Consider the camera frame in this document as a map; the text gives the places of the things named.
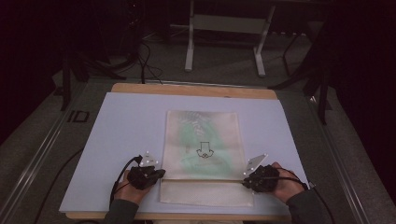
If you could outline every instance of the white surface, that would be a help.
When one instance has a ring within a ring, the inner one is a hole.
[[[160,201],[201,206],[253,206],[253,194],[240,183],[163,180]]]
[[[113,183],[125,163],[146,151],[163,158],[166,112],[193,110],[236,112],[245,157],[269,154],[306,181],[289,125],[278,100],[235,99],[135,93],[106,95],[78,167],[64,195],[61,212],[106,212]],[[207,207],[160,203],[157,184],[140,204],[140,213],[286,215],[276,198],[254,195],[252,207]]]

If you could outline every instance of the cable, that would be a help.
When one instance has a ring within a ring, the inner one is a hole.
[[[326,210],[327,210],[327,213],[329,214],[330,219],[332,220],[332,224],[335,224],[335,219],[334,219],[334,216],[332,215],[332,211],[330,210],[329,205],[326,204],[326,202],[324,201],[324,199],[322,198],[322,196],[319,194],[318,190],[315,188],[315,185],[314,185],[311,181],[309,181],[309,180],[308,180],[308,182],[309,182],[309,184],[312,186],[311,189],[314,190],[314,192],[318,195],[320,201],[321,201],[321,202],[323,203],[323,205],[325,206],[325,208],[326,208]]]
[[[50,184],[49,189],[47,190],[46,196],[44,197],[43,202],[41,203],[40,208],[38,209],[38,213],[37,213],[37,215],[35,216],[35,221],[33,222],[34,224],[36,224],[37,221],[40,219],[41,212],[43,211],[43,208],[44,208],[44,204],[46,203],[48,197],[50,196],[50,192],[51,192],[53,186],[55,185],[55,182],[56,182],[56,180],[58,179],[59,175],[60,175],[61,172],[64,170],[64,167],[65,167],[71,160],[73,160],[79,153],[81,153],[82,150],[84,150],[84,148],[83,148],[83,149],[80,149],[80,150],[77,151],[75,154],[73,154],[73,156],[71,156],[71,157],[64,163],[64,165],[61,167],[61,169],[60,169],[60,170],[58,171],[58,173],[56,174],[55,178],[52,180],[52,183]]]
[[[189,28],[185,28],[185,29],[183,29],[183,30],[181,30],[181,31],[175,32],[174,34],[171,34],[170,37],[174,37],[174,36],[176,36],[176,35],[183,34],[183,33],[186,32],[186,31],[189,31]]]
[[[127,185],[129,185],[129,182],[127,184],[122,185],[121,187],[119,187],[118,189],[116,189],[116,191],[114,191],[114,193],[117,193],[120,189],[125,188]]]
[[[154,76],[154,78],[156,78],[158,81],[160,81],[160,83],[163,85],[163,82],[160,80],[160,76],[163,74],[163,70],[160,69],[160,68],[157,68],[157,67],[153,67],[153,66],[149,66],[149,65],[148,65],[148,60],[149,60],[149,56],[150,56],[150,53],[151,53],[151,49],[150,49],[149,45],[147,45],[147,44],[145,44],[145,43],[142,43],[142,45],[145,46],[145,47],[148,49],[148,57],[147,57],[147,59],[146,59],[146,61],[145,61],[145,67],[147,67],[147,68],[148,68],[148,71]],[[157,70],[159,70],[161,73],[160,73],[159,75],[155,75],[155,74],[151,71],[151,68],[157,69]]]
[[[142,71],[141,71],[141,74],[140,74],[140,79],[141,79],[141,81],[142,81],[142,84],[146,84],[146,80],[145,80],[145,68],[146,68],[146,66],[147,66],[147,63],[148,63],[148,60],[149,60],[149,56],[150,56],[150,54],[151,54],[151,49],[149,48],[149,46],[147,45],[147,44],[145,44],[145,43],[143,43],[142,42],[142,45],[143,46],[145,46],[147,49],[148,49],[148,57],[147,57],[147,59],[146,60],[143,60],[144,61],[144,63],[142,63],[142,61],[141,61],[141,56],[139,56],[138,57],[138,60],[139,60],[139,62],[140,62],[140,66],[141,66],[141,68],[142,68]]]
[[[288,170],[288,169],[285,169],[285,168],[282,168],[282,167],[278,167],[278,168],[276,168],[276,169],[287,171],[287,172],[291,173],[292,175],[294,175],[298,180],[300,180],[300,178],[299,178],[294,172],[292,172],[292,171],[290,171],[290,170]]]
[[[124,72],[130,70],[131,68],[134,67],[135,64],[136,64],[136,63],[131,64],[129,67],[127,67],[127,68],[125,68],[125,69],[123,69],[123,70],[117,72],[117,74],[121,74],[121,73],[124,73]]]
[[[148,64],[146,65],[146,67],[147,67],[148,71],[152,74],[152,77],[145,77],[145,79],[153,79],[153,78],[155,78],[155,79],[157,79],[158,81],[160,81],[160,83],[163,85],[163,82],[160,80],[160,76],[163,74],[163,70],[160,69],[160,68],[157,68],[157,67],[150,66],[150,65],[148,65]],[[157,70],[159,70],[159,71],[160,71],[160,74],[159,74],[159,75],[155,75],[154,72],[151,71],[151,69],[157,69]]]
[[[125,173],[126,168],[128,168],[129,164],[131,164],[133,161],[136,161],[137,163],[140,163],[140,162],[142,161],[142,157],[141,157],[140,155],[139,155],[138,157],[133,157],[133,158],[130,159],[130,160],[125,164],[125,166],[122,168],[122,171],[120,172],[120,175],[119,175],[119,177],[117,178],[117,180],[114,182],[113,189],[111,190],[109,206],[110,206],[110,205],[113,203],[113,201],[114,201],[114,194],[117,192],[117,190],[119,190],[119,189],[118,189],[118,186],[119,186],[119,183],[120,183],[120,180],[121,180],[122,176],[123,176],[124,173]]]

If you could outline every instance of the wire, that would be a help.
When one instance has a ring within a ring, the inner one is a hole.
[[[150,65],[148,65],[148,64],[146,65],[146,67],[147,67],[148,71],[152,74],[152,77],[146,77],[146,79],[153,79],[153,78],[155,78],[155,79],[157,79],[158,81],[160,81],[160,83],[163,85],[163,82],[162,82],[161,79],[160,79],[160,76],[163,74],[163,70],[160,69],[160,68],[158,68],[158,67],[150,66]],[[159,75],[155,75],[154,72],[151,71],[151,69],[157,69],[157,70],[159,70],[159,71],[160,71],[160,74],[159,74]]]
[[[146,67],[148,68],[148,71],[154,76],[154,78],[156,78],[158,81],[160,81],[160,83],[163,85],[163,82],[160,80],[160,76],[163,74],[163,70],[158,68],[158,67],[153,67],[153,66],[150,66],[150,65],[147,64],[147,62],[149,60],[150,53],[151,53],[151,49],[150,49],[149,45],[147,45],[145,43],[142,43],[142,45],[145,46],[148,49],[148,57],[147,57],[147,59],[145,61]],[[151,71],[151,68],[159,70],[160,74],[159,75],[155,75],[154,72]]]
[[[142,40],[148,41],[148,42],[163,42],[163,38],[158,36],[156,32],[153,32],[153,33],[151,33],[149,35],[146,35],[145,37],[142,38]]]
[[[175,32],[174,34],[171,34],[170,37],[174,37],[174,36],[176,36],[176,35],[183,34],[184,32],[186,32],[186,31],[188,31],[188,30],[189,30],[189,28],[185,28],[185,29],[183,29],[183,30],[181,30],[181,31],[178,31],[178,32]]]
[[[332,215],[332,211],[330,210],[329,205],[326,204],[326,202],[324,201],[324,199],[322,198],[322,196],[319,194],[318,190],[315,187],[313,187],[312,189],[318,195],[318,197],[321,200],[321,202],[323,203],[323,205],[326,207],[327,213],[329,214],[330,219],[332,220],[332,224],[334,224],[335,223],[335,219],[334,219],[334,216]]]
[[[117,193],[120,189],[125,188],[127,185],[129,185],[129,182],[127,184],[122,185],[119,189],[116,189],[116,191],[114,191],[114,193]]]
[[[300,180],[300,178],[294,172],[292,172],[292,171],[290,171],[288,169],[285,169],[285,168],[282,168],[282,167],[279,167],[279,168],[276,168],[276,169],[287,171],[287,172],[291,173],[292,175],[294,175],[298,180]]]
[[[149,61],[149,56],[150,56],[150,54],[151,54],[151,49],[150,49],[150,47],[147,45],[147,44],[145,44],[145,43],[141,43],[143,46],[145,46],[146,48],[147,48],[147,50],[148,50],[148,56],[147,56],[147,58],[146,58],[146,60],[144,60],[140,55],[139,55],[139,57],[137,58],[138,60],[139,60],[139,62],[140,62],[140,66],[141,66],[141,68],[142,68],[142,71],[141,71],[141,74],[140,74],[140,79],[141,79],[141,81],[142,81],[142,84],[146,84],[146,80],[145,80],[145,68],[146,68],[146,66],[147,66],[147,64],[148,64],[148,61]]]
[[[114,194],[117,192],[117,190],[119,190],[119,189],[117,189],[117,187],[119,186],[120,180],[121,180],[122,176],[124,175],[126,168],[128,168],[129,164],[131,164],[133,161],[136,161],[137,164],[139,164],[139,163],[142,161],[142,157],[141,157],[140,155],[139,155],[138,157],[133,157],[132,159],[130,159],[130,160],[125,164],[125,166],[123,167],[122,171],[120,172],[119,177],[118,177],[117,180],[114,182],[113,189],[111,190],[111,193],[110,193],[110,204],[109,204],[109,206],[110,206],[110,205],[113,203],[113,201],[114,201]]]
[[[36,224],[37,221],[40,219],[41,212],[43,211],[43,208],[44,208],[44,204],[46,203],[48,197],[50,196],[50,192],[51,192],[53,186],[55,185],[55,182],[56,182],[56,180],[58,179],[59,175],[60,175],[61,172],[64,170],[64,167],[66,167],[66,165],[67,165],[71,160],[73,160],[79,153],[81,153],[83,150],[84,150],[84,148],[83,148],[83,149],[80,149],[80,150],[77,151],[75,154],[73,154],[73,156],[71,156],[71,157],[64,163],[64,165],[61,167],[61,169],[60,169],[60,170],[58,171],[58,173],[56,174],[55,178],[52,180],[52,183],[50,184],[49,189],[47,190],[46,196],[44,197],[43,202],[41,202],[40,208],[38,209],[38,213],[37,213],[37,215],[35,216],[35,222],[34,222],[35,224]]]
[[[124,72],[126,72],[126,71],[132,69],[132,68],[134,67],[135,64],[136,64],[136,63],[131,64],[129,67],[127,67],[127,68],[125,68],[125,69],[123,69],[123,70],[117,72],[117,74],[121,74],[121,73],[124,73]]]

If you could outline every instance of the gray carpet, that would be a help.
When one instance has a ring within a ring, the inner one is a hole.
[[[159,76],[163,83],[169,81],[265,88],[288,78],[280,56],[290,41],[289,37],[270,35],[267,38],[262,54],[267,72],[265,78],[256,75],[251,49],[254,42],[249,42],[246,38],[243,41],[231,39],[227,43],[214,43],[210,41],[208,34],[197,39],[193,71],[185,73],[185,37],[176,35],[171,43],[159,42],[156,36],[146,38],[146,43],[150,47],[149,70]],[[238,41],[243,47],[234,44]],[[309,46],[306,38],[298,38],[288,54],[291,69],[296,68],[304,58]],[[144,59],[148,56],[148,50],[144,46],[141,55]],[[146,70],[146,76],[152,77],[149,70]],[[127,71],[119,72],[120,75],[128,77],[127,82],[139,81],[139,64]],[[42,167],[9,223],[34,222],[40,204],[61,166],[74,153],[84,148],[104,96],[115,82],[117,81],[101,76],[92,76],[86,85],[74,81],[76,95],[68,111],[59,111],[61,97],[49,96],[0,147],[0,178],[3,180],[0,201],[3,203],[23,168],[46,140],[52,125],[60,118],[65,118],[61,120],[62,126]],[[159,81],[153,77],[152,82]],[[315,117],[315,104],[310,103],[301,92],[303,85],[304,81],[301,81],[276,93],[284,106],[305,172],[308,178],[317,184],[317,189],[331,208],[336,223],[392,223],[396,220],[395,206],[380,183],[359,137],[336,99],[335,92],[330,90],[329,105],[332,110],[326,111],[328,125],[322,126]],[[81,94],[77,94],[78,88],[83,89]],[[68,122],[67,118],[72,110],[90,112],[90,117],[87,122]],[[340,161],[334,159],[334,151],[340,157]],[[78,164],[78,158],[79,154],[61,172],[45,202],[38,223],[76,223],[59,213],[58,209]],[[346,196],[345,179],[337,170],[340,164],[347,173],[346,181],[352,183],[363,207],[365,217],[361,220],[357,218],[359,216],[356,215],[354,206],[351,208]]]

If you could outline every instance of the dark background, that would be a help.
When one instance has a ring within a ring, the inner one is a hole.
[[[188,1],[146,2],[145,23],[167,37],[169,23],[187,24]],[[65,44],[105,60],[112,53],[136,50],[120,48],[121,31],[128,26],[122,1],[104,6],[81,1],[1,1],[0,3],[0,144],[36,109],[54,89],[51,76],[62,68]],[[396,161],[396,10],[391,2],[339,1],[327,19],[325,38],[318,42],[336,54],[331,86],[354,125],[392,200]],[[274,17],[273,31],[299,32],[292,11],[283,7]],[[241,8],[224,12],[244,13]],[[116,23],[107,30],[104,23]],[[307,60],[315,55],[307,55]]]

